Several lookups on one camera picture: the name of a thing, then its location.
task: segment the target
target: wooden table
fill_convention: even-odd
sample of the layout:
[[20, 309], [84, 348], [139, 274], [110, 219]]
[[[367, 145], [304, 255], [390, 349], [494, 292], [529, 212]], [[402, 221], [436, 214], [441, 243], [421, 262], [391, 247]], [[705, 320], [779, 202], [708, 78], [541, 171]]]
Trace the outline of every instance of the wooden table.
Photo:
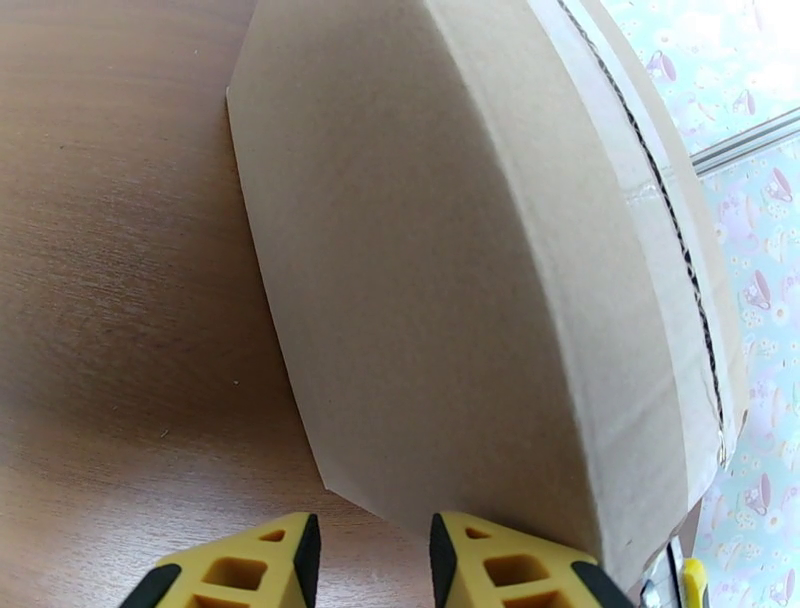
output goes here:
[[117, 606], [292, 510], [319, 606], [429, 606], [423, 542], [324, 491], [224, 93], [253, 0], [0, 0], [0, 606]]

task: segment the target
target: floral wallpaper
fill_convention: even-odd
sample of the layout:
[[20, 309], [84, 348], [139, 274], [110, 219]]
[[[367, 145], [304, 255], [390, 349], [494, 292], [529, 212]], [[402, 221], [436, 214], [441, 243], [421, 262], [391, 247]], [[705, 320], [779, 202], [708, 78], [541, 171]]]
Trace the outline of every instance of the floral wallpaper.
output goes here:
[[691, 153], [798, 105], [797, 0], [603, 0]]
[[800, 140], [703, 179], [741, 314], [750, 411], [703, 502], [712, 606], [800, 605]]

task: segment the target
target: cardboard lid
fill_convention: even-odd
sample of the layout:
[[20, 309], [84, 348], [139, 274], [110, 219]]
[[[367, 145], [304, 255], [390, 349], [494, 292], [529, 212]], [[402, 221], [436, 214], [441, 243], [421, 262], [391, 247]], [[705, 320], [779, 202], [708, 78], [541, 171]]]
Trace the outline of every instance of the cardboard lid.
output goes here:
[[231, 125], [328, 487], [420, 532], [494, 519], [628, 587], [732, 448], [743, 366], [643, 69], [605, 40], [626, 110], [569, 7], [543, 4], [262, 1]]

